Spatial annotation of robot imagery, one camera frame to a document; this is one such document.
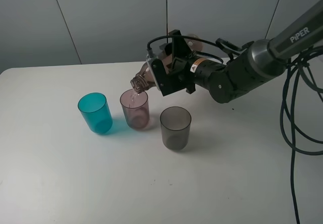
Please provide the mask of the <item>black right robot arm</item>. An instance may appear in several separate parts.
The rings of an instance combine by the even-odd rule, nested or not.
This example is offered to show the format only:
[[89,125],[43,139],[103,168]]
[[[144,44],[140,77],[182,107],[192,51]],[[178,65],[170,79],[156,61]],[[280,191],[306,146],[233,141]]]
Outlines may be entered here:
[[193,52],[179,30],[169,35],[173,62],[168,74],[170,81],[163,84],[163,95],[182,89],[192,93],[195,85],[199,85],[207,89],[216,102],[227,103],[282,75],[291,66],[294,55],[301,57],[318,51],[313,45],[322,40],[322,1],[271,40],[236,47],[217,39],[215,46],[230,58],[226,64]]

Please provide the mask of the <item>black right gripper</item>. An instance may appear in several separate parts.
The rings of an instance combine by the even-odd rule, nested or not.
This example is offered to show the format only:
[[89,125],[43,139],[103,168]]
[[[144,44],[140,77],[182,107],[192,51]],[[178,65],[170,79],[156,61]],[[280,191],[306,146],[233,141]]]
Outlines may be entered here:
[[169,36],[175,36],[172,37],[172,65],[176,65],[176,69],[181,69],[178,79],[184,84],[186,92],[192,94],[196,90],[195,85],[209,90],[209,77],[212,73],[221,71],[224,64],[199,56],[188,58],[191,49],[180,30],[169,32]]

